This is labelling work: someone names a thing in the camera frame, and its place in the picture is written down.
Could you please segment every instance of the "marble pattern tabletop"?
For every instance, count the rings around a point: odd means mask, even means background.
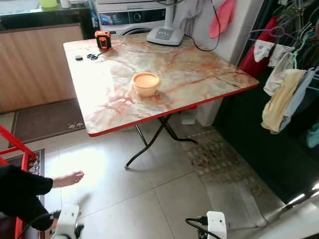
[[[258,81],[213,52],[199,51],[186,37],[179,47],[146,41],[146,34],[113,37],[112,50],[97,60],[95,39],[64,43],[73,85],[90,136],[248,90]],[[82,61],[75,56],[81,55]],[[131,85],[138,72],[161,80],[157,94],[140,97]]]

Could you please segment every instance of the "white washing machine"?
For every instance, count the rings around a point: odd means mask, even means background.
[[[114,36],[149,32],[156,26],[163,26],[166,13],[171,12],[165,5],[145,0],[93,0],[93,6],[100,30]]]

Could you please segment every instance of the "plastic bowl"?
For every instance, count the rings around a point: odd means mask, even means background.
[[[140,96],[148,97],[155,95],[160,79],[153,73],[141,72],[132,77],[132,84]]]

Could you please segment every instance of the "wooden cabinet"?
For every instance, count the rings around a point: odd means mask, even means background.
[[[0,32],[0,113],[75,98],[63,43],[80,24]]]

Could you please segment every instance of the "black pants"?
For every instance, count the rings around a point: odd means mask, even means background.
[[[51,178],[24,172],[15,166],[0,166],[0,211],[19,217],[26,223],[47,213],[37,195],[48,193],[53,185]],[[48,217],[32,223],[32,227],[45,231],[53,223]]]

